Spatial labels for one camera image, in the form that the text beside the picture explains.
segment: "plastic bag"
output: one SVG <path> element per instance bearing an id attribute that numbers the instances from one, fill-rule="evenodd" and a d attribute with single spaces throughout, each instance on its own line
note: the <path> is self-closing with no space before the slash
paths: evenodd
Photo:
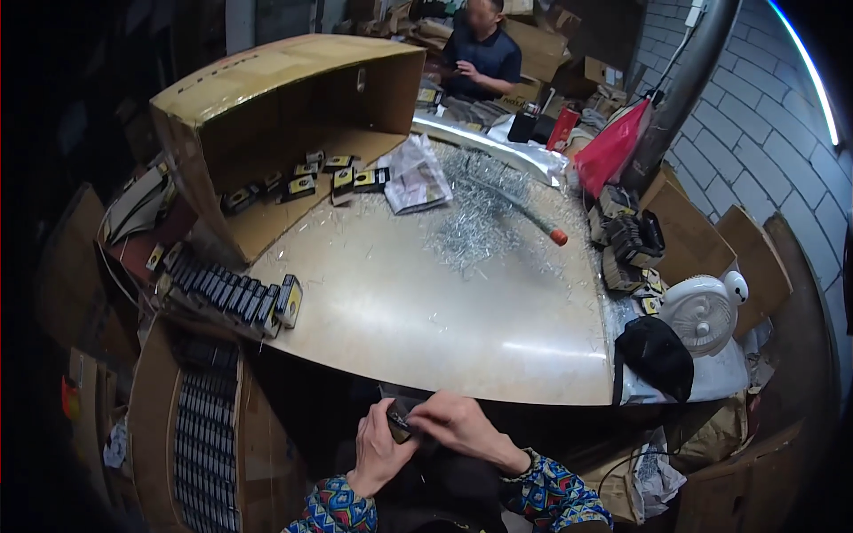
<path id="1" fill-rule="evenodd" d="M 575 155 L 580 183 L 595 198 L 605 183 L 618 183 L 619 175 L 634 155 L 637 139 L 648 127 L 651 110 L 649 100 L 642 101 Z"/>
<path id="2" fill-rule="evenodd" d="M 693 389 L 693 358 L 666 322 L 641 316 L 625 324 L 616 338 L 616 353 L 649 385 L 679 403 Z"/>

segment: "orange cap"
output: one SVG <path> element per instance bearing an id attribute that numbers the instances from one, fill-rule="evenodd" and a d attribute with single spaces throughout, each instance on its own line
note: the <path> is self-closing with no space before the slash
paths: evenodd
<path id="1" fill-rule="evenodd" d="M 551 232 L 551 235 L 549 236 L 551 237 L 552 241 L 557 243 L 557 246 L 563 246 L 569 241 L 569 238 L 566 236 L 565 233 L 563 233 L 562 229 L 555 229 Z"/>

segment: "white desk fan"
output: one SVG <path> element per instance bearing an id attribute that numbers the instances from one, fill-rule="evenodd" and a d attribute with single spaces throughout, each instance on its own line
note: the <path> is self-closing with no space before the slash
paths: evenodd
<path id="1" fill-rule="evenodd" d="M 676 283 L 664 293 L 658 317 L 670 325 L 693 357 L 715 356 L 731 339 L 738 321 L 738 306 L 749 298 L 740 272 L 725 281 L 696 275 Z"/>

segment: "dark polo shirt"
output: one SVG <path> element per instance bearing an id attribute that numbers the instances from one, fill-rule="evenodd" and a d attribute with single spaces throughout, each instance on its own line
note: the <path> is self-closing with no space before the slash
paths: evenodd
<path id="1" fill-rule="evenodd" d="M 461 17 L 444 46 L 442 56 L 451 70 L 456 68 L 457 61 L 469 61 L 477 72 L 489 78 L 503 79 L 511 84 L 521 80 L 521 49 L 500 26 L 485 41 L 480 42 Z M 494 100 L 502 96 L 462 75 L 448 78 L 442 85 L 451 96 L 465 96 L 474 100 Z"/>

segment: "metal pole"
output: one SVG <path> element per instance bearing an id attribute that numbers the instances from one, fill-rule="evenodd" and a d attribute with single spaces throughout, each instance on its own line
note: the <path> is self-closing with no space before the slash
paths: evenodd
<path id="1" fill-rule="evenodd" d="M 711 78 L 740 0 L 706 0 L 705 5 L 707 11 L 691 39 L 690 50 L 683 53 L 682 68 L 672 79 L 669 94 L 654 111 L 646 133 L 637 142 L 634 158 L 622 172 L 623 187 L 639 194 L 646 192 L 651 184 L 660 160 Z"/>

